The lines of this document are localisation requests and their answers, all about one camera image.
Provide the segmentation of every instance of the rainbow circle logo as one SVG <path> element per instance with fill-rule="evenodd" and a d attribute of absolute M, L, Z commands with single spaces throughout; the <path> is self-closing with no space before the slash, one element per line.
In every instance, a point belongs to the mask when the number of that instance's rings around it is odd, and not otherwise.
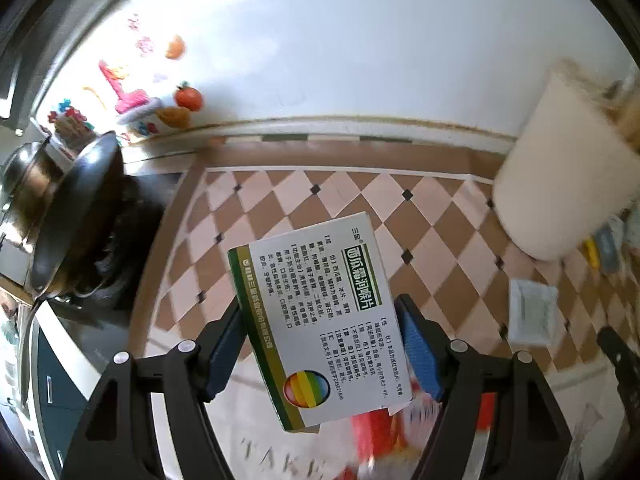
<path fill-rule="evenodd" d="M 299 408 L 314 408 L 329 397 L 329 383 L 322 374 L 312 370 L 296 372 L 284 383 L 284 396 Z"/>

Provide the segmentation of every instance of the silver screw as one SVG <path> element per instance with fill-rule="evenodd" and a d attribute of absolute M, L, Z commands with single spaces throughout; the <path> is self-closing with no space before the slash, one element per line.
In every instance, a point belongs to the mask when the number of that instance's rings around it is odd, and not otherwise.
<path fill-rule="evenodd" d="M 196 348 L 196 343 L 191 339 L 185 339 L 184 341 L 180 341 L 180 344 L 178 345 L 178 350 L 184 353 L 191 352 L 191 350 L 193 350 L 194 348 Z"/>
<path fill-rule="evenodd" d="M 469 345 L 462 341 L 462 339 L 454 339 L 450 343 L 450 346 L 454 352 L 458 352 L 459 354 L 463 354 L 464 352 L 469 350 Z"/>
<path fill-rule="evenodd" d="M 117 365 L 126 363 L 128 360 L 129 360 L 128 352 L 118 352 L 116 355 L 113 356 L 113 362 L 116 363 Z"/>
<path fill-rule="evenodd" d="M 525 352 L 523 350 L 523 351 L 518 352 L 518 361 L 528 365 L 530 362 L 533 361 L 533 357 L 531 357 L 531 354 L 529 352 Z"/>

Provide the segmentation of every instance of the black pan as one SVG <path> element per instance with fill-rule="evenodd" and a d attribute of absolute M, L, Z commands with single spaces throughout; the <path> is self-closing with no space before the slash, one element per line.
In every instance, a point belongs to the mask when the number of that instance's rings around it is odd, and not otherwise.
<path fill-rule="evenodd" d="M 122 153 L 111 132 L 89 144 L 63 177 L 42 219 L 33 251 L 30 284 L 36 300 L 20 340 L 20 396 L 29 387 L 28 342 L 37 309 L 47 298 L 72 290 L 87 258 L 106 240 L 124 186 Z"/>

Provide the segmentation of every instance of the cabinet handle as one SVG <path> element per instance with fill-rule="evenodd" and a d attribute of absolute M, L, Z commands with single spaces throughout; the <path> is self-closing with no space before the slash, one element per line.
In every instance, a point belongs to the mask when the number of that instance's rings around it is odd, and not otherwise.
<path fill-rule="evenodd" d="M 53 404 L 53 381 L 51 376 L 47 376 L 47 402 Z"/>

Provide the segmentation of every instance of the diamond pattern tablecloth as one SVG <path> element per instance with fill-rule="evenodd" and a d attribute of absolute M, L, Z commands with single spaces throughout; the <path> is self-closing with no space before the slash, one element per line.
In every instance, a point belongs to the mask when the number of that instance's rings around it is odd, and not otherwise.
<path fill-rule="evenodd" d="M 409 293 L 428 319 L 480 352 L 522 349 L 506 340 L 510 278 L 559 289 L 555 340 L 527 348 L 545 372 L 594 360 L 604 324 L 629 339 L 632 280 L 595 272 L 578 249 L 561 261 L 533 260 L 504 233 L 490 195 L 489 184 L 473 179 L 420 174 L 207 171 L 175 239 L 155 326 L 193 338 L 220 317 L 235 295 L 228 249 L 366 211 L 392 294 Z"/>

